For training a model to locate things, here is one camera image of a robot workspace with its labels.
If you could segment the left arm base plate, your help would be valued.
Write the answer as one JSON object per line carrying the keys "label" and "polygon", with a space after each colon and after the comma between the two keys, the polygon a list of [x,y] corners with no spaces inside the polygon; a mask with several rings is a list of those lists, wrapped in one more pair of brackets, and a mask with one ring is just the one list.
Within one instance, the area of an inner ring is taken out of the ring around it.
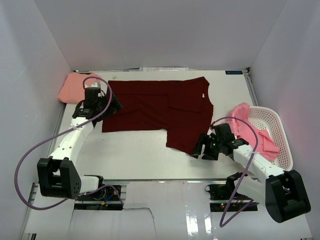
{"label": "left arm base plate", "polygon": [[121,196],[122,192],[122,186],[121,185],[113,185],[115,189],[108,186],[100,191],[93,193],[93,194],[87,194],[87,195],[81,195],[76,200],[79,202],[110,202],[110,201],[119,201],[117,192],[119,196]]}

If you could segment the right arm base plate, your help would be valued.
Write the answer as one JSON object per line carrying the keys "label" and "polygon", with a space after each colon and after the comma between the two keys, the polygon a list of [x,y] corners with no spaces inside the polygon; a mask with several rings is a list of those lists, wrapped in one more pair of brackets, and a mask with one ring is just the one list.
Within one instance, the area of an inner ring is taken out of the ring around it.
{"label": "right arm base plate", "polygon": [[[208,184],[204,187],[204,191],[209,194],[209,200],[212,203],[227,204],[231,195],[232,190],[230,190],[226,184],[214,183]],[[236,193],[232,198],[231,203],[234,205],[246,204],[252,201],[252,204],[258,204],[256,201],[253,201],[251,198],[244,196],[242,194]]]}

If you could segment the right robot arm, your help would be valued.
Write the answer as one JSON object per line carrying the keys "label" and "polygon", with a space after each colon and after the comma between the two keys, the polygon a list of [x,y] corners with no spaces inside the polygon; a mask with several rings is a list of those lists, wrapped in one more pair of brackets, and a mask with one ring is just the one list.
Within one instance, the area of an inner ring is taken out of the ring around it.
{"label": "right robot arm", "polygon": [[244,167],[243,172],[228,176],[225,185],[211,188],[212,196],[228,196],[230,200],[245,196],[263,205],[277,223],[311,211],[299,172],[273,165],[246,140],[235,138],[227,123],[211,125],[211,129],[211,134],[200,134],[192,155],[217,160],[223,154]]}

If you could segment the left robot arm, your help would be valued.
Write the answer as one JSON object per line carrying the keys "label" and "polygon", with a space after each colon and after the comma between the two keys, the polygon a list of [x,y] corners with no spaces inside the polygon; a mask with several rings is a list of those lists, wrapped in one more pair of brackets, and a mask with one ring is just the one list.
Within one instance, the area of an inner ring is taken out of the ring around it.
{"label": "left robot arm", "polygon": [[108,100],[98,83],[85,88],[84,99],[75,107],[68,133],[49,157],[41,158],[37,163],[42,196],[72,200],[86,194],[96,200],[105,196],[103,177],[92,174],[80,176],[76,161],[97,123],[112,116],[122,107],[115,95]]}

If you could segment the dark red t shirt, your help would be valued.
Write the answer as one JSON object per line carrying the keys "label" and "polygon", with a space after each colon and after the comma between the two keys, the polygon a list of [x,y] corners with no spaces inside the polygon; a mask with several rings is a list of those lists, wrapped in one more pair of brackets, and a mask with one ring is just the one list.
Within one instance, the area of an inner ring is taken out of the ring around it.
{"label": "dark red t shirt", "polygon": [[207,133],[214,106],[205,77],[189,80],[113,80],[123,108],[103,120],[102,132],[166,130],[166,146],[188,155]]}

